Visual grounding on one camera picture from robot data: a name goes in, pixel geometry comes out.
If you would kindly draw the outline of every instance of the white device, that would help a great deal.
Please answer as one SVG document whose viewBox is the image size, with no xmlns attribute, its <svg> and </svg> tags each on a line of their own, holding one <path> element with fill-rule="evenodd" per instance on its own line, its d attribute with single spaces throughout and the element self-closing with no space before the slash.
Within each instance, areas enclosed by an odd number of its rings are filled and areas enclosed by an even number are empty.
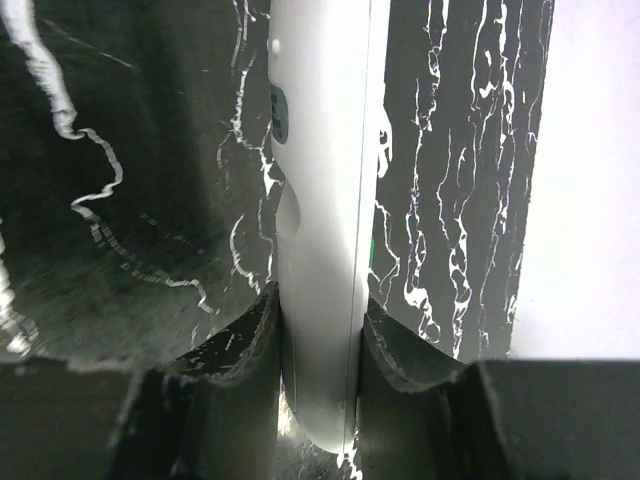
<svg viewBox="0 0 640 480">
<path fill-rule="evenodd" d="M 287 401 L 341 453 L 355 430 L 390 0 L 272 0 L 273 154 Z"/>
</svg>

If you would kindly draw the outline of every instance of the black marble pattern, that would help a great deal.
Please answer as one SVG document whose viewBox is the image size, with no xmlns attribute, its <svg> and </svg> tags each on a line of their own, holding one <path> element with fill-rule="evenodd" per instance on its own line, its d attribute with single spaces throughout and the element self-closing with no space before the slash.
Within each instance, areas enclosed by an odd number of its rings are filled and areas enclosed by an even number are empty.
<svg viewBox="0 0 640 480">
<path fill-rule="evenodd" d="M 277 278 L 269 1 L 0 5 L 5 343 L 184 354 Z M 552 13 L 392 2 L 371 292 L 465 362 L 509 351 Z M 285 431 L 279 478 L 352 475 Z"/>
</svg>

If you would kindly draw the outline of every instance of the dark plastic part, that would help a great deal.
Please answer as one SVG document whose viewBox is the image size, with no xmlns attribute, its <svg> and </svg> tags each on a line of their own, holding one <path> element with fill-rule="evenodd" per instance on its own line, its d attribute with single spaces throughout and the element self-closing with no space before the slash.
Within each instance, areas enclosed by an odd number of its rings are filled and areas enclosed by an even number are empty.
<svg viewBox="0 0 640 480">
<path fill-rule="evenodd" d="M 271 479 L 278 296 L 169 367 L 0 364 L 0 478 Z"/>
<path fill-rule="evenodd" d="M 640 363 L 461 370 L 377 305 L 364 343 L 364 480 L 640 478 Z"/>
<path fill-rule="evenodd" d="M 413 480 L 447 471 L 453 458 L 437 439 L 437 387 L 464 365 L 389 317 L 375 300 L 365 318 L 360 398 L 360 467 L 366 480 Z"/>
</svg>

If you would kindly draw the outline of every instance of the white wall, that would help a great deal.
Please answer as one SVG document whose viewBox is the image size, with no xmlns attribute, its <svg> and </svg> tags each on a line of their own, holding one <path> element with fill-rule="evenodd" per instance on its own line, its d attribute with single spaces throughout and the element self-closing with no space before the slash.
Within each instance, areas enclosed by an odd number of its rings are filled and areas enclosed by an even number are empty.
<svg viewBox="0 0 640 480">
<path fill-rule="evenodd" d="M 556 0 L 513 357 L 640 358 L 640 1 Z"/>
</svg>

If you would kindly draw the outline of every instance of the marble-patterned panel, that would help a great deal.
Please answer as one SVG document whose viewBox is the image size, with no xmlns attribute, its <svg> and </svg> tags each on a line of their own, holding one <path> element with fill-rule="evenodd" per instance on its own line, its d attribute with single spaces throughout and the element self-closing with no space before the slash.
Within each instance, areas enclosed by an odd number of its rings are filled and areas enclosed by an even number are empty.
<svg viewBox="0 0 640 480">
<path fill-rule="evenodd" d="M 463 361 L 509 350 L 552 13 L 392 3 L 371 287 Z"/>
</svg>

